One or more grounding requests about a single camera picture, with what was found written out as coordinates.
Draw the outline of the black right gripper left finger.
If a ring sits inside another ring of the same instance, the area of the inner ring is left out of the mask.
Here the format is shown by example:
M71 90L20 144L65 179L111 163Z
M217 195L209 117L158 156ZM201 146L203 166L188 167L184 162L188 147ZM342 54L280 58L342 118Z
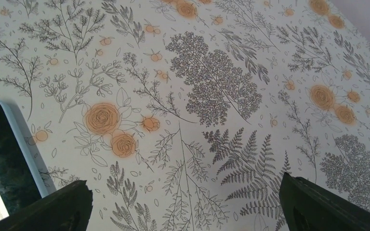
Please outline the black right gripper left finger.
M0 221L0 231L85 231L93 192L77 180Z

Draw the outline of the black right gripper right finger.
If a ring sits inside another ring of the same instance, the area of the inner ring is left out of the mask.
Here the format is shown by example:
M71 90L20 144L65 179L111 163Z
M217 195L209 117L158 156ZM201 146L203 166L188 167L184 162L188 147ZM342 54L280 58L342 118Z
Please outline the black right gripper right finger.
M370 212L285 172L280 204L291 231L370 231Z

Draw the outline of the phone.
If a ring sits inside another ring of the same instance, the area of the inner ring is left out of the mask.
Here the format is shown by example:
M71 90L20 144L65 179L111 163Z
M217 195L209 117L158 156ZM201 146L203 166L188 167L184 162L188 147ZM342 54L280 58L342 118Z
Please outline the phone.
M11 109L0 102L0 220L48 194Z

